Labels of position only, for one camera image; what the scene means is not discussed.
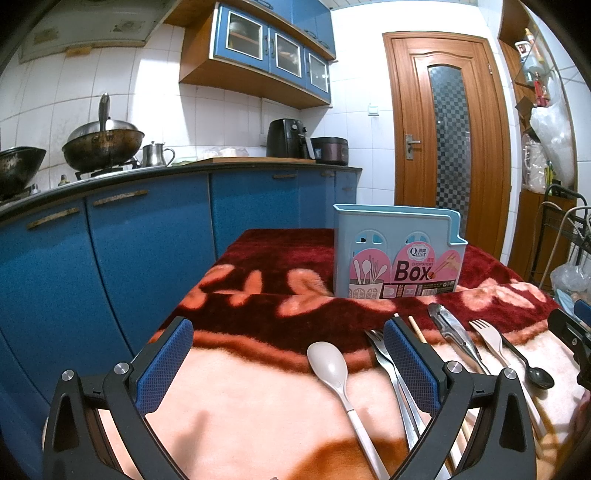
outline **wok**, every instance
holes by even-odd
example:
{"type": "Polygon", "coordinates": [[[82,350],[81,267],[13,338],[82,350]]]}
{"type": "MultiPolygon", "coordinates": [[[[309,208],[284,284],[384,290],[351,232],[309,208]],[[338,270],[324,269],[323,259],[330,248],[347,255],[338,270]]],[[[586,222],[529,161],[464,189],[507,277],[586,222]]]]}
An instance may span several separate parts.
{"type": "Polygon", "coordinates": [[[46,150],[14,147],[0,152],[0,200],[21,193],[39,170],[46,150]]]}
{"type": "Polygon", "coordinates": [[[109,118],[109,95],[105,93],[99,102],[99,121],[74,130],[61,151],[70,167],[87,173],[129,161],[143,138],[135,125],[109,118]]]}

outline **black spoon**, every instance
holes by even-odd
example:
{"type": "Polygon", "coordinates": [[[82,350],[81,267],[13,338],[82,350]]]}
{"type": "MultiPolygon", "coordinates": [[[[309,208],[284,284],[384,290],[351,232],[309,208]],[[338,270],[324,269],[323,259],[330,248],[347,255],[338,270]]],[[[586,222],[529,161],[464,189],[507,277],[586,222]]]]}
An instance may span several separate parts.
{"type": "Polygon", "coordinates": [[[552,375],[550,375],[543,368],[530,367],[530,363],[527,361],[527,358],[525,358],[523,354],[517,348],[515,348],[515,346],[509,340],[507,340],[505,335],[502,333],[501,338],[503,339],[503,344],[519,358],[521,358],[521,360],[523,360],[523,363],[525,364],[525,376],[527,380],[542,390],[548,390],[554,386],[554,378],[552,378],[552,375]]]}

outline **cutting board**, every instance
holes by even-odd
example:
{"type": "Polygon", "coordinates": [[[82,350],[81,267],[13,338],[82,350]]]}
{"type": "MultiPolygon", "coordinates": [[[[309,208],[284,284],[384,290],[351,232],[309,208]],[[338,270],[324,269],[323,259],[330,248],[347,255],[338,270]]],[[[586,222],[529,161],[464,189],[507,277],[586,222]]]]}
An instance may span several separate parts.
{"type": "Polygon", "coordinates": [[[215,157],[207,158],[199,163],[316,163],[316,160],[305,158],[275,158],[275,157],[215,157]]]}

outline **ceiling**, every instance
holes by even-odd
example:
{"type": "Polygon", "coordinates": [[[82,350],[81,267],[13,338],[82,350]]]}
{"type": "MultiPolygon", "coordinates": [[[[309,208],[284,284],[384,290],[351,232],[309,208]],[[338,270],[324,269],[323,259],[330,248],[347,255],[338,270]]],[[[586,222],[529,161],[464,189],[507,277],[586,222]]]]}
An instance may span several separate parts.
{"type": "MultiPolygon", "coordinates": [[[[400,0],[320,0],[330,9],[354,7],[355,5],[370,4],[376,2],[395,2],[400,0]]],[[[454,4],[478,5],[478,0],[437,0],[440,2],[452,2],[454,4]]]]}

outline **stainless steel pitcher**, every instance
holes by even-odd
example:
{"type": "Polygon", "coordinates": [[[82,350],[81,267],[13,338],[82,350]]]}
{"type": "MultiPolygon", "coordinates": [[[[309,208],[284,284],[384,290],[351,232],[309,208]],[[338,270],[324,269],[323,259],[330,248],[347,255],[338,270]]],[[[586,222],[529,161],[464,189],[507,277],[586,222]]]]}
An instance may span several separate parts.
{"type": "Polygon", "coordinates": [[[172,148],[164,148],[163,143],[154,143],[152,142],[150,145],[146,145],[142,148],[142,167],[166,167],[170,165],[176,153],[172,148]],[[164,159],[164,152],[170,150],[173,153],[173,157],[167,163],[164,159]]]}

